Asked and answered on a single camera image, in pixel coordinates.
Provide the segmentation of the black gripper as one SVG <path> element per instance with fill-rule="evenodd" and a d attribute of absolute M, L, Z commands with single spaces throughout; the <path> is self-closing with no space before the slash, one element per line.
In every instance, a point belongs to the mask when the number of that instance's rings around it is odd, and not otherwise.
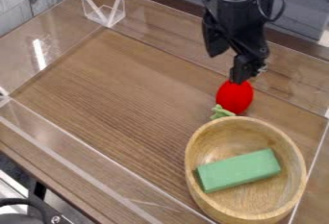
<path fill-rule="evenodd" d="M 270 50 L 265 24 L 272 17 L 272 0 L 205 0 L 202 32 L 213 58 L 236 52 L 229 80 L 241 85 L 266 67 Z"/>

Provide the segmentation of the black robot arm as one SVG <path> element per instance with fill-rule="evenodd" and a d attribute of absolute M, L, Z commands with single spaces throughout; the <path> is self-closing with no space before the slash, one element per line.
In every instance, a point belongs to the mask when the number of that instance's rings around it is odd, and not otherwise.
<path fill-rule="evenodd" d="M 229 80 L 240 85 L 256 77 L 270 55 L 265 24 L 275 0 L 204 0 L 202 33 L 209 56 L 236 52 Z"/>

